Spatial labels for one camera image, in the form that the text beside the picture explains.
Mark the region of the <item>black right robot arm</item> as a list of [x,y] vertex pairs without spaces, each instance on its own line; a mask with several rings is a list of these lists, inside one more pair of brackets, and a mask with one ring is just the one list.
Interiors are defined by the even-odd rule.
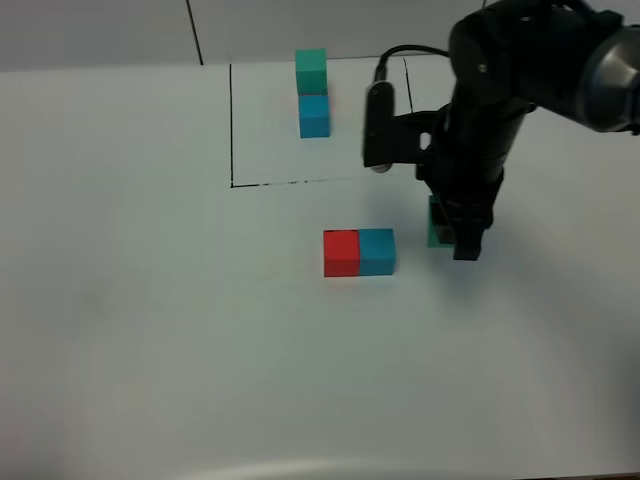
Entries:
[[451,101],[421,168],[456,260],[475,261],[526,115],[546,109],[600,133],[639,132],[639,28],[583,1],[498,1],[453,28]]

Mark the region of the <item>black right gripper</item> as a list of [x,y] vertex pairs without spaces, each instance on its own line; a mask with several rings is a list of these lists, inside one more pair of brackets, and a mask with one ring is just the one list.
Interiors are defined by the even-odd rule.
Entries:
[[485,228],[460,224],[452,229],[441,205],[448,200],[495,201],[504,164],[524,118],[525,102],[518,99],[472,107],[452,101],[435,116],[430,145],[426,158],[416,167],[416,178],[435,195],[432,244],[455,244],[453,258],[457,261],[478,260]]

